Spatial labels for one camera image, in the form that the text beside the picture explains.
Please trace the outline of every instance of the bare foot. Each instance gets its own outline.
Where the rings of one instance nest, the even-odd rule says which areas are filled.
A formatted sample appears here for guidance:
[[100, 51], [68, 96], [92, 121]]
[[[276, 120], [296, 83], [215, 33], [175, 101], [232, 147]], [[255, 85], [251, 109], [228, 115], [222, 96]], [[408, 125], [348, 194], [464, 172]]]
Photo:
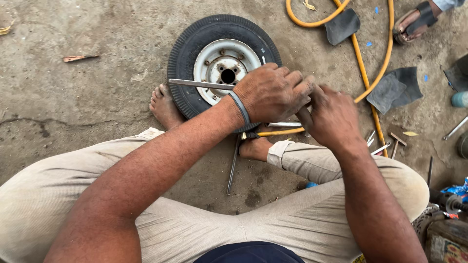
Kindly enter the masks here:
[[266, 162], [268, 156], [268, 149], [273, 144], [265, 137], [258, 139], [248, 139], [239, 146], [239, 155], [245, 159], [252, 159], [257, 161]]
[[[431, 0], [429, 1], [429, 5], [431, 6], [432, 13], [434, 14], [434, 17], [437, 17], [442, 13], [442, 10], [434, 4]], [[420, 36], [423, 35], [424, 32], [427, 30], [427, 25], [420, 26], [417, 28], [413, 34], [409, 35], [405, 32], [406, 28], [409, 27], [414, 21], [416, 21], [419, 17], [421, 16], [421, 13], [419, 10], [415, 10], [413, 13], [408, 15], [399, 25], [400, 32], [403, 32], [402, 36], [405, 38], [406, 41], [416, 39]]]
[[164, 84], [160, 84], [159, 87], [154, 89], [151, 94], [149, 109], [156, 119], [168, 130], [185, 121], [185, 118], [174, 104], [169, 88]]

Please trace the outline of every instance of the wheel rim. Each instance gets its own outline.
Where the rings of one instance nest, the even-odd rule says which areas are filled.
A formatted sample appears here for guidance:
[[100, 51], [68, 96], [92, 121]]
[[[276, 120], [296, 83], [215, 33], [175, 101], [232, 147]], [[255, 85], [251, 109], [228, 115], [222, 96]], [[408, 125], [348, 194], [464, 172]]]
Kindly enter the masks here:
[[[262, 63], [245, 43], [219, 39], [209, 43], [199, 54], [193, 68], [193, 80], [236, 85], [248, 72]], [[216, 105], [229, 91], [197, 87], [202, 98]]]

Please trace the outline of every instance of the tire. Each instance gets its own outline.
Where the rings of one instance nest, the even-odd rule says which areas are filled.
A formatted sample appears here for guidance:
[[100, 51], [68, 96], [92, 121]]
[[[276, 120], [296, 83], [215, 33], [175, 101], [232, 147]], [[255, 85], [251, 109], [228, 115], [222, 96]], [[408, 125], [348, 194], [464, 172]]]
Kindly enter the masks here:
[[[235, 15], [212, 15], [191, 24], [176, 40], [168, 61], [168, 79], [193, 80], [193, 68], [198, 54], [209, 43], [230, 38], [248, 45], [260, 61], [282, 66], [281, 57], [271, 38], [252, 21]], [[174, 102], [186, 118], [191, 119], [211, 105], [195, 87], [169, 83]], [[245, 132], [259, 123], [248, 124], [234, 132]]]

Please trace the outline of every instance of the center hole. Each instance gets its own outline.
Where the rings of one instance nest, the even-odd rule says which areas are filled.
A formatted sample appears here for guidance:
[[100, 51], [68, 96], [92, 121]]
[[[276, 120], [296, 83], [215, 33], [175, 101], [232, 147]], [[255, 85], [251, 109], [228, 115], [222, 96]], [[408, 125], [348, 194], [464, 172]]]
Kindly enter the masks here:
[[230, 69], [225, 69], [225, 70], [221, 73], [221, 79], [223, 80], [224, 83], [226, 83], [226, 84], [231, 84], [231, 83], [234, 82], [234, 80], [235, 80], [234, 71], [232, 71], [232, 70], [230, 70]]

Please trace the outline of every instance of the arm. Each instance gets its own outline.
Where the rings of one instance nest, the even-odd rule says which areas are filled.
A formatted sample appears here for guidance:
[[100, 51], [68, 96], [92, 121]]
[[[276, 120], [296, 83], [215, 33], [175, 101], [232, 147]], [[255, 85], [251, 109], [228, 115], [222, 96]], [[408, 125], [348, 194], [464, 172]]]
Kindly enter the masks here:
[[312, 112], [302, 108], [297, 116], [310, 135], [329, 148], [340, 163], [346, 217], [366, 260], [426, 263], [410, 221], [360, 135], [354, 101], [342, 92], [315, 85], [311, 98]]
[[[299, 72], [268, 63], [234, 92], [252, 122], [278, 121], [310, 98]], [[244, 125], [229, 96], [202, 114], [131, 152], [78, 198], [45, 262], [141, 262], [135, 219], [207, 151]]]

